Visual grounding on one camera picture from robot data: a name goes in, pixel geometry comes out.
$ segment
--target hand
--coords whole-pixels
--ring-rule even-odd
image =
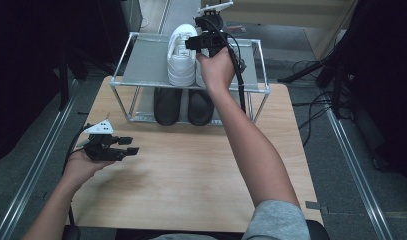
[[[84,150],[73,152],[63,173],[61,182],[72,187],[75,191],[79,190],[88,179],[106,166],[115,163],[114,161],[92,161]]]
[[[212,58],[197,54],[197,60],[200,62],[203,81],[209,93],[228,91],[235,74],[228,49],[222,48]]]

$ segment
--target shoe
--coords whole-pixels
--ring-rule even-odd
[[[209,56],[209,50],[207,50],[207,48],[202,49],[202,54],[204,54],[205,56]],[[206,84],[204,83],[202,77],[202,68],[198,60],[196,61],[196,83],[200,87],[206,88]]]
[[[205,90],[188,90],[188,121],[195,126],[204,126],[212,120],[215,106]]]
[[[168,45],[168,78],[174,86],[186,87],[196,81],[196,51],[185,48],[185,40],[197,36],[190,24],[175,29]]]
[[[170,126],[179,119],[182,89],[154,88],[154,118],[162,126]]]

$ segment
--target human arm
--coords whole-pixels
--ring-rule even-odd
[[[228,50],[213,58],[197,56],[202,77],[219,113],[238,168],[249,189],[253,204],[280,200],[299,207],[284,163],[272,143],[250,121],[229,93],[234,77]]]
[[[64,174],[22,239],[62,239],[66,217],[75,193],[95,172],[114,162],[93,162],[83,150],[71,154]]]

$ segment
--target person's left arm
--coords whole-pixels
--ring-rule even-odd
[[[62,179],[22,239],[62,239],[66,218],[75,193],[94,173],[114,162],[93,162],[83,150],[72,153]]]

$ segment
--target shoe rack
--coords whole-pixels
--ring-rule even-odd
[[[187,119],[187,104],[189,89],[203,90],[204,88],[194,83],[188,87],[173,86],[169,83],[167,72],[167,51],[170,36],[152,33],[129,34],[123,55],[116,68],[114,76],[109,82],[113,93],[119,103],[125,118],[129,122],[156,123],[153,114],[153,92],[155,87],[181,88],[181,113],[178,123],[190,124]],[[267,82],[265,64],[263,61],[262,47],[257,39],[236,39],[240,47],[241,58],[246,63],[242,76],[246,95],[247,115],[256,122],[271,90]],[[237,49],[234,41],[231,45]],[[255,58],[259,60],[256,68]],[[118,88],[131,87],[130,96],[120,96]],[[230,91],[238,102],[237,79],[234,77]],[[258,94],[254,103],[253,96]],[[216,110],[209,125],[222,125]]]

